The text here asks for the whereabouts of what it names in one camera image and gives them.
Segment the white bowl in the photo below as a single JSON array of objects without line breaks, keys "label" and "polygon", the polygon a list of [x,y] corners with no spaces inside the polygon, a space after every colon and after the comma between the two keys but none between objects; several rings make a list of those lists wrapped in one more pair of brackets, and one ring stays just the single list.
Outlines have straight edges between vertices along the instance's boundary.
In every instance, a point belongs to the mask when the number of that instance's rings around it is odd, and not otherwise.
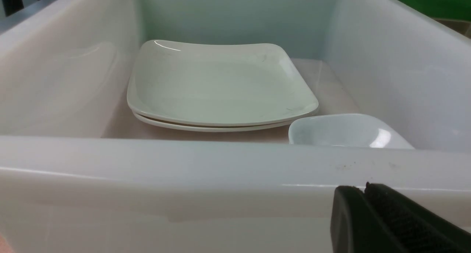
[{"label": "white bowl", "polygon": [[139,115],[210,127],[287,122],[312,116],[319,106],[288,55],[273,44],[148,41],[127,98]]},{"label": "white bowl", "polygon": [[305,117],[293,122],[290,144],[414,149],[381,120],[364,114]]}]

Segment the stacked plates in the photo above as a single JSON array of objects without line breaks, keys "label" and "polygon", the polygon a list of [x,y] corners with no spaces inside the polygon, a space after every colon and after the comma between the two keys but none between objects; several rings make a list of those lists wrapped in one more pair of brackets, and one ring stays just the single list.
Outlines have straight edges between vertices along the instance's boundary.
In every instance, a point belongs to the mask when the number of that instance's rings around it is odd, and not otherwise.
[{"label": "stacked plates", "polygon": [[205,132],[279,127],[319,107],[288,55],[272,44],[148,41],[127,99],[143,122]]}]

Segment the plate rim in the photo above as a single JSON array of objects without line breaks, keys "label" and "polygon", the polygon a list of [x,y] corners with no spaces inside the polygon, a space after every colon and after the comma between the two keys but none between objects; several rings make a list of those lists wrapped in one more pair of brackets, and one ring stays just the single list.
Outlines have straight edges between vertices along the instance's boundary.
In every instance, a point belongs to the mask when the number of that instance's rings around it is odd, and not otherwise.
[{"label": "plate rim", "polygon": [[180,125],[178,123],[169,123],[161,121],[159,119],[152,119],[143,115],[140,115],[137,112],[132,112],[134,117],[136,117],[141,122],[144,122],[149,125],[163,127],[166,129],[177,129],[184,131],[194,131],[194,132],[244,132],[244,131],[255,131],[255,130],[264,130],[272,129],[276,127],[282,127],[291,125],[294,120],[288,120],[286,122],[271,123],[265,125],[253,125],[253,126],[239,126],[239,127],[204,127],[204,126],[191,126],[191,125]]}]

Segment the white plastic bin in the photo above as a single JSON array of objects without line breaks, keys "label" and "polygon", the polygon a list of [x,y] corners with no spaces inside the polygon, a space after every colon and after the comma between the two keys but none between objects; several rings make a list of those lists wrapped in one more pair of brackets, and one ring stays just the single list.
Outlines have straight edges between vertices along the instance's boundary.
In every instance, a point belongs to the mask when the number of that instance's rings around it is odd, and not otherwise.
[{"label": "white plastic bin", "polygon": [[[320,114],[372,115],[418,150],[141,123],[125,90],[147,39],[280,45]],[[0,46],[0,233],[17,253],[329,252],[335,186],[367,181],[471,226],[471,44],[395,0],[58,0]]]}]

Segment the white square plate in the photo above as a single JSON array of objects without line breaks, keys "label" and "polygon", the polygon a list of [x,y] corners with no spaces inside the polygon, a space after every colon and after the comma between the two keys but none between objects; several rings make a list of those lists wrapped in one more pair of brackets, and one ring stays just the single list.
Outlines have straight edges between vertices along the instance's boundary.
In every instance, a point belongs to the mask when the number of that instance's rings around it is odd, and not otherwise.
[{"label": "white square plate", "polygon": [[213,127],[287,122],[319,106],[288,55],[273,44],[148,41],[127,98],[137,114]]}]

